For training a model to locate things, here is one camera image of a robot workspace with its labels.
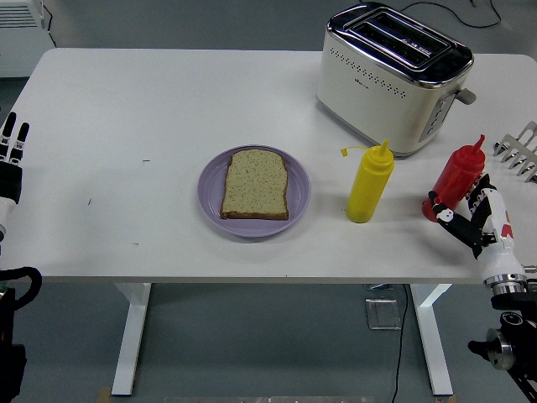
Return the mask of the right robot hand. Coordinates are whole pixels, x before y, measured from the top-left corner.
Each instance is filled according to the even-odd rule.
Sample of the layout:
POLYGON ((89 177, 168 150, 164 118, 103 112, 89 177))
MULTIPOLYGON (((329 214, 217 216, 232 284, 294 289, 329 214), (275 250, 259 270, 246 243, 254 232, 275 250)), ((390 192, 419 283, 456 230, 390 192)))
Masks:
POLYGON ((495 295, 525 292, 527 276, 514 254, 514 234, 508 210, 489 174, 483 174, 467 193, 470 217, 454 212, 435 191, 426 206, 451 236, 472 250, 484 285, 495 295))

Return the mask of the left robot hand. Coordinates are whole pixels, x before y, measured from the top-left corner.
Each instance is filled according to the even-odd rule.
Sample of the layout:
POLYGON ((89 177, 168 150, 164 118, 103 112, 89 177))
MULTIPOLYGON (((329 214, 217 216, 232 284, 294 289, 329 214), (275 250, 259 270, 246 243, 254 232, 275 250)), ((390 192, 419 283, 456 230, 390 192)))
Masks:
POLYGON ((20 200, 23 183, 23 169, 20 162, 30 128, 28 123, 22 123, 11 146, 16 119, 17 114, 10 112, 1 134, 1 240, 5 238, 7 232, 8 215, 20 200))

